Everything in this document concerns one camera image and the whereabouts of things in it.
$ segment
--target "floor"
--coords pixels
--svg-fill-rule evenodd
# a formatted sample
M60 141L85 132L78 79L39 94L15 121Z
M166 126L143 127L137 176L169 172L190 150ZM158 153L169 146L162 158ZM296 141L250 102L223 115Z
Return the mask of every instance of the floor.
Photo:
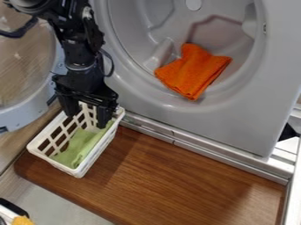
M112 223L89 211L31 185L16 201L38 225L111 225Z

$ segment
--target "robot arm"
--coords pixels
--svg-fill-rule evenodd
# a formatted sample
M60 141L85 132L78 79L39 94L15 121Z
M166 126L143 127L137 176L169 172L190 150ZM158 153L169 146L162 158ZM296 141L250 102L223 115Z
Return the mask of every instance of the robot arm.
M33 16L24 27L17 30L19 36L24 35L37 22L37 18L46 19L54 28L65 53L68 73L66 76L55 75L53 81L56 84L56 95L67 116L76 115L80 111L78 101L83 101L96 106L98 126L105 127L117 107L118 94L104 82L106 76L113 74L114 65L112 64L110 73L105 75L103 56L111 61L112 59L101 49L105 44L104 34L95 23L88 0L4 0L4 2L19 12Z

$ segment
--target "green towel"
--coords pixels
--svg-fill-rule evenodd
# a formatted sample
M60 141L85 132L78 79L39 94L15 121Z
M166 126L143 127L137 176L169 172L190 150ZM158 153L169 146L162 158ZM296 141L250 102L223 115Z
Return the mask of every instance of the green towel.
M109 121L106 124L106 128L99 130L96 134L79 128L73 137L71 137L68 148L64 152L56 156L51 156L50 158L71 169L76 169L78 165L85 160L90 151L112 124L113 122Z

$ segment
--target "wooden platform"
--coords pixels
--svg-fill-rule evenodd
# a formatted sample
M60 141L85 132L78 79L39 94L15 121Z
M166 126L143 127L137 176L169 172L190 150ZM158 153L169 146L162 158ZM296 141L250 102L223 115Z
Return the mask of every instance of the wooden platform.
M15 170L118 224L274 225L285 194L281 185L125 127L82 179L28 152Z

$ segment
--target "orange towel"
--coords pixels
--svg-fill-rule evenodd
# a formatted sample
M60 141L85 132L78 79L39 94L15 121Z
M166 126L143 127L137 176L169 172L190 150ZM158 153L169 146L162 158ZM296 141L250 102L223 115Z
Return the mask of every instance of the orange towel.
M168 88L195 101L231 61L230 57L214 56L195 44L184 44L182 58L156 69L155 75Z

